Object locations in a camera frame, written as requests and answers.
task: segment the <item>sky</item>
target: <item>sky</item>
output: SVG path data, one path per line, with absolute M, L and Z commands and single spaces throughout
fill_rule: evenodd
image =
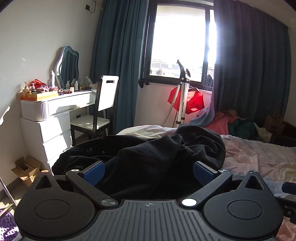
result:
M 155 20 L 152 59 L 175 64 L 179 59 L 189 69 L 203 65 L 205 50 L 205 11 L 188 7 L 158 6 Z M 216 60 L 216 24 L 214 11 L 210 11 L 210 37 L 208 66 L 214 67 Z

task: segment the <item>wall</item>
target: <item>wall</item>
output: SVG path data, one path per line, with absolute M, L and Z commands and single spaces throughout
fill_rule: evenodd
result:
M 292 54 L 292 76 L 290 95 L 285 115 L 285 121 L 296 126 L 296 12 L 283 0 L 240 0 L 253 7 L 256 7 L 289 27 L 291 54 Z M 136 105 L 135 125 L 160 125 L 165 117 L 170 104 L 167 102 L 172 85 L 150 83 L 143 89 L 138 88 L 138 99 Z M 210 93 L 204 93 L 204 102 L 210 103 Z M 173 109 L 165 126 L 172 127 L 175 118 Z M 189 122 L 196 114 L 186 116 L 185 122 Z
M 141 89 L 138 87 L 138 97 L 136 104 L 135 126 L 141 125 L 160 125 L 170 108 L 168 97 L 171 90 L 175 86 L 158 83 L 150 83 L 148 86 L 144 85 Z M 204 103 L 209 107 L 211 102 L 211 92 L 203 91 Z M 173 108 L 165 127 L 172 127 L 176 110 Z M 185 115 L 185 123 L 196 116 L 196 113 Z
M 18 93 L 24 81 L 48 80 L 65 45 L 79 52 L 80 78 L 89 75 L 102 1 L 97 0 L 94 14 L 85 10 L 92 3 L 14 0 L 0 13 L 0 176 L 7 185 L 17 178 L 11 171 L 14 161 L 27 155 Z

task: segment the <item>triangular hole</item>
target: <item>triangular hole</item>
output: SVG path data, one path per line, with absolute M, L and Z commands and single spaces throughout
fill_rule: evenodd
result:
M 41 177 L 35 189 L 51 188 L 52 185 L 47 176 Z
M 246 188 L 263 190 L 263 186 L 255 176 L 251 176 L 246 184 Z

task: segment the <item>black jacket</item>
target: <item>black jacket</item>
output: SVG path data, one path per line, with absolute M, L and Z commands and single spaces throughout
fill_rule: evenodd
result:
M 96 187 L 114 199 L 178 199 L 201 188 L 192 172 L 195 161 L 218 170 L 225 153 L 217 133 L 181 125 L 172 137 L 118 135 L 84 142 L 61 154 L 52 171 L 61 175 L 102 160 L 105 176 Z

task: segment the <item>chair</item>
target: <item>chair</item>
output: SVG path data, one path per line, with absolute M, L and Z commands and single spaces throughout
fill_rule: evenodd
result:
M 85 115 L 70 122 L 72 145 L 76 145 L 74 130 L 88 134 L 89 140 L 95 139 L 98 132 L 110 127 L 110 120 L 106 119 L 107 108 L 114 105 L 116 93 L 118 92 L 118 76 L 103 75 L 98 82 L 96 99 L 94 104 L 94 115 Z M 104 118 L 98 117 L 98 112 L 103 111 Z

